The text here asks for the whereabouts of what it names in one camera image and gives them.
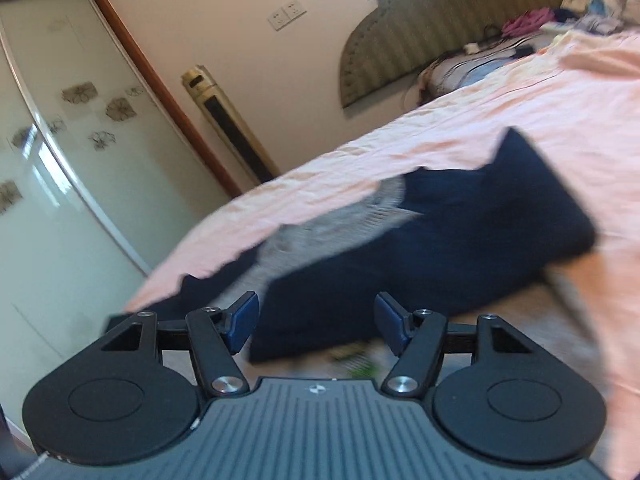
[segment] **electrical outlet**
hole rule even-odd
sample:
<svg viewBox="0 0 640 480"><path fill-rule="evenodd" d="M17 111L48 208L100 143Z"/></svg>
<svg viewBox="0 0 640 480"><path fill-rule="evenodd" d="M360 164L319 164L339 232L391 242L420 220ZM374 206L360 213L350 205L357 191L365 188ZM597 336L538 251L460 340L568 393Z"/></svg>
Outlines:
<svg viewBox="0 0 640 480"><path fill-rule="evenodd" d="M298 0L291 0L283 9L291 20L295 20L298 16L302 16L306 12L305 7L303 7Z"/></svg>
<svg viewBox="0 0 640 480"><path fill-rule="evenodd" d="M291 18L284 11L284 9L282 7L280 7L279 9L274 10L269 15L269 23L271 23L271 26L273 28L275 28L276 30L280 30L282 27L287 25L287 23L289 23L290 21L291 21Z"/></svg>

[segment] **bed sheet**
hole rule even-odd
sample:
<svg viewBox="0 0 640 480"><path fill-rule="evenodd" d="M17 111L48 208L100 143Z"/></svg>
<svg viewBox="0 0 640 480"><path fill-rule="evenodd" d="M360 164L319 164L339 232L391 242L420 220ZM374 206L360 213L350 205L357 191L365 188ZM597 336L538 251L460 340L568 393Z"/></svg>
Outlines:
<svg viewBox="0 0 640 480"><path fill-rule="evenodd" d="M273 233L357 200L419 166L475 169L507 126L521 129L558 172L600 238L564 264L604 348L608 472L640 471L640 33L570 32L541 54L431 102L252 190L216 211L176 247L127 306L173 294Z"/></svg>

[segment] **gray headboard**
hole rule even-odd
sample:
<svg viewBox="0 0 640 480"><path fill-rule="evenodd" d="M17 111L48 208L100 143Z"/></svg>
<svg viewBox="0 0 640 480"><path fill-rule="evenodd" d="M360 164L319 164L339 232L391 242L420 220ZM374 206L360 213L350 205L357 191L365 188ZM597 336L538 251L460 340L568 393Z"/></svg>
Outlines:
<svg viewBox="0 0 640 480"><path fill-rule="evenodd" d="M378 0L351 33L340 60L342 106L483 38L484 28L562 0Z"/></svg>

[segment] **pink bedsheet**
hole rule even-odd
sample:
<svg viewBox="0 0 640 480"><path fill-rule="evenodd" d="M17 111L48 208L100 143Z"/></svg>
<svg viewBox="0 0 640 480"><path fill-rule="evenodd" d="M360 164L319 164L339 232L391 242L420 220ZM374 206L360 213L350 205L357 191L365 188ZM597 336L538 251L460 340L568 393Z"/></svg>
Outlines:
<svg viewBox="0 0 640 480"><path fill-rule="evenodd" d="M569 33L545 54L419 108L224 206L159 266L127 309L206 276L281 224L356 202L417 166L484 164L506 126L534 141L601 233L596 252L564 266L604 348L612 456L608 473L640 472L640 32Z"/></svg>

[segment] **upholstered headboard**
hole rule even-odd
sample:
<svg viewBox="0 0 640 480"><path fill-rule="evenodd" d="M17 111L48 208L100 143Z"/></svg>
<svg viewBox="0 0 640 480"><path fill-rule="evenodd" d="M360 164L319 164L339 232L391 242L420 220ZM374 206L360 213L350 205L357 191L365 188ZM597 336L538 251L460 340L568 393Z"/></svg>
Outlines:
<svg viewBox="0 0 640 480"><path fill-rule="evenodd" d="M378 0L351 33L340 62L342 106L447 52L482 40L484 28L562 0Z"/></svg>

